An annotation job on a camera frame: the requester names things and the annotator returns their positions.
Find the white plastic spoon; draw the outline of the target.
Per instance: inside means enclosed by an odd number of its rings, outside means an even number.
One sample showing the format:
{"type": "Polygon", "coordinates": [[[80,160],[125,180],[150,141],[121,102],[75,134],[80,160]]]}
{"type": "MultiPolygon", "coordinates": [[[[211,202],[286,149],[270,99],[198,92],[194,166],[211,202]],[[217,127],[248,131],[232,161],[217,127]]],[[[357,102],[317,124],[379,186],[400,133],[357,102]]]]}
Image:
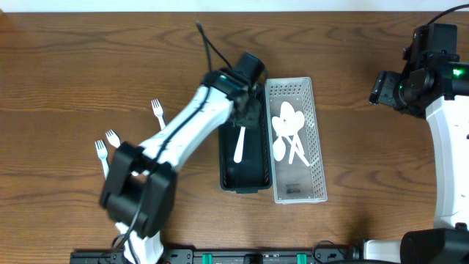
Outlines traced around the white plastic spoon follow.
{"type": "Polygon", "coordinates": [[[296,111],[289,119],[288,119],[288,127],[289,127],[289,135],[293,136],[292,142],[295,143],[295,146],[299,149],[300,154],[304,154],[303,145],[301,143],[300,137],[298,136],[298,131],[304,126],[305,117],[303,112],[296,111]]]}
{"type": "Polygon", "coordinates": [[[287,126],[287,132],[289,135],[289,127],[288,127],[288,119],[295,113],[296,111],[294,110],[293,106],[284,101],[281,104],[281,111],[280,111],[280,118],[284,121],[285,125],[287,126]]]}
{"type": "Polygon", "coordinates": [[[281,161],[286,152],[286,145],[281,135],[277,135],[277,139],[273,142],[273,157],[276,161],[281,161]]]}
{"type": "Polygon", "coordinates": [[[310,166],[310,163],[307,161],[306,157],[304,154],[300,152],[298,149],[297,145],[290,139],[288,132],[287,132],[287,127],[284,124],[284,122],[279,118],[279,117],[273,117],[272,118],[272,126],[275,130],[275,132],[281,136],[284,137],[291,145],[291,148],[294,150],[295,153],[298,154],[300,157],[301,161],[306,165],[310,166]]]}
{"type": "Polygon", "coordinates": [[[243,159],[243,147],[244,147],[244,139],[245,139],[245,127],[242,126],[240,128],[239,136],[237,139],[237,144],[234,150],[234,157],[233,161],[238,164],[243,159]]]}

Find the white plastic fork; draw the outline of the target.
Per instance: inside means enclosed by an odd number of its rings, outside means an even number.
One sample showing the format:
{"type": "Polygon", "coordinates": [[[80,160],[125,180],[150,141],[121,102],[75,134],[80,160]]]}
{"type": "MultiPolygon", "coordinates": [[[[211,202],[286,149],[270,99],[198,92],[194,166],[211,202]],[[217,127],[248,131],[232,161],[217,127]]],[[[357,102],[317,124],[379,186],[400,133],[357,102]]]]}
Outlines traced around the white plastic fork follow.
{"type": "Polygon", "coordinates": [[[163,107],[157,98],[151,100],[151,105],[152,105],[153,114],[157,117],[158,122],[160,124],[160,129],[163,130],[166,127],[166,123],[163,117],[164,115],[163,107]]]}
{"type": "Polygon", "coordinates": [[[97,157],[100,159],[103,168],[104,177],[108,176],[109,165],[108,165],[108,150],[103,140],[97,140],[95,142],[95,148],[97,157]]]}
{"type": "Polygon", "coordinates": [[[113,130],[106,131],[106,138],[108,143],[115,148],[118,148],[121,145],[120,137],[113,130]]]}

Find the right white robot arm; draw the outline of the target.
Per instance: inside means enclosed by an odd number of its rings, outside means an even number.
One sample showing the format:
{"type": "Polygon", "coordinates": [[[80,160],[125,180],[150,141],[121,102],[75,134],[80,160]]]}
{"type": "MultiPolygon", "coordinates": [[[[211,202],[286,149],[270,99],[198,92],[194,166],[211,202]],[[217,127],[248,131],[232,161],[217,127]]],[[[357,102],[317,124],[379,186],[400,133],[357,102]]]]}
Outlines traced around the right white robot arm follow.
{"type": "Polygon", "coordinates": [[[468,262],[468,65],[445,63],[407,78],[379,73],[369,102],[400,112],[418,108],[429,124],[435,153],[437,202],[433,227],[407,232],[399,241],[369,240],[371,263],[468,262]]]}

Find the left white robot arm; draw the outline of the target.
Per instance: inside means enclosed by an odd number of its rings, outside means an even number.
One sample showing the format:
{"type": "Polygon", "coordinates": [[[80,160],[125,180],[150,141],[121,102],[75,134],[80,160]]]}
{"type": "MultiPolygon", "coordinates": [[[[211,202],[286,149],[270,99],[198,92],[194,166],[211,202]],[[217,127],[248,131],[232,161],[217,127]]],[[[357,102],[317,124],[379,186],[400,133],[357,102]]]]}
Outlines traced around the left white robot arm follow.
{"type": "Polygon", "coordinates": [[[114,249],[129,263],[156,263],[163,254],[160,231],[174,207],[177,175],[216,128],[233,122],[256,128],[260,72],[209,72],[188,105],[165,128],[135,146],[123,142],[106,173],[100,206],[121,227],[114,249]]]}

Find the dark green plastic basket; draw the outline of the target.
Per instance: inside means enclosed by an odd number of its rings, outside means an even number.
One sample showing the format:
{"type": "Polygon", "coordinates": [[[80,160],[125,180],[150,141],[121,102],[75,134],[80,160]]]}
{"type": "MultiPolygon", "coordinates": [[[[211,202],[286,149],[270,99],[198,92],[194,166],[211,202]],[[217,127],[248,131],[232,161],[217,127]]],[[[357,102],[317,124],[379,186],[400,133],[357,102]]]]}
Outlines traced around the dark green plastic basket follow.
{"type": "Polygon", "coordinates": [[[258,127],[245,131],[241,162],[234,162],[240,127],[228,121],[218,128],[220,186],[224,191],[251,194],[269,189],[272,185],[263,85],[258,89],[256,100],[261,105],[258,127]]]}

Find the clear plastic basket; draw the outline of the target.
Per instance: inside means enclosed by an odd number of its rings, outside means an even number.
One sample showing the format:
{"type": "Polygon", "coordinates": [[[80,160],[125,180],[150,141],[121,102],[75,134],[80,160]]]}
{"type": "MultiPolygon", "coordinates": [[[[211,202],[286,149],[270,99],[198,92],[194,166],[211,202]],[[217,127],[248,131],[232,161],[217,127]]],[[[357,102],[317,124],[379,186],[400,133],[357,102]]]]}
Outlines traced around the clear plastic basket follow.
{"type": "Polygon", "coordinates": [[[268,79],[265,84],[265,105],[275,202],[278,204],[325,202],[328,195],[311,79],[309,77],[268,79]],[[280,118],[281,104],[284,101],[290,103],[295,111],[304,114],[305,123],[298,131],[298,136],[310,166],[301,161],[284,137],[286,145],[284,158],[276,161],[273,157],[273,142],[278,134],[272,126],[272,118],[280,118]]]}

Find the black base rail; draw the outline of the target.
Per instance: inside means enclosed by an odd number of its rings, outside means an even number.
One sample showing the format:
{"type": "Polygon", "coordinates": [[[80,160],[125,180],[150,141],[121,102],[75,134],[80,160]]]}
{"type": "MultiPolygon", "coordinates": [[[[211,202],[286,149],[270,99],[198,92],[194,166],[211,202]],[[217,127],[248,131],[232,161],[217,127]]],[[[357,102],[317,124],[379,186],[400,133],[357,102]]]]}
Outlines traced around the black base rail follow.
{"type": "MultiPolygon", "coordinates": [[[[197,249],[165,249],[157,264],[269,264],[269,263],[331,263],[342,260],[359,260],[363,252],[359,246],[337,245],[321,241],[309,250],[240,251],[197,249]]],[[[111,253],[103,250],[76,250],[70,254],[71,264],[129,263],[123,251],[111,253]]]]}

